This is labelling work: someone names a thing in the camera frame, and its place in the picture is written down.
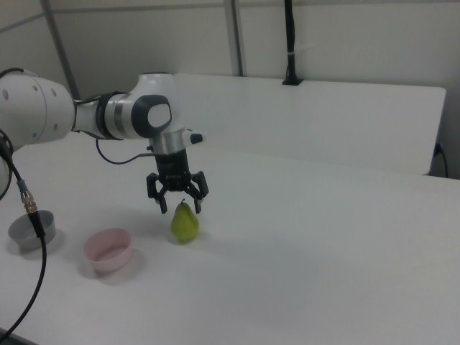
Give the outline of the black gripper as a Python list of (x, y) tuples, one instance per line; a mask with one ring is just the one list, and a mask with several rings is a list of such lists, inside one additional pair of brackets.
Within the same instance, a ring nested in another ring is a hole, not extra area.
[(186, 149), (168, 155), (157, 155), (155, 161), (158, 174), (152, 172), (146, 177), (147, 196), (160, 206), (161, 213), (167, 213), (167, 191), (185, 191), (193, 199), (195, 213), (199, 214), (209, 189), (203, 171), (190, 173)]

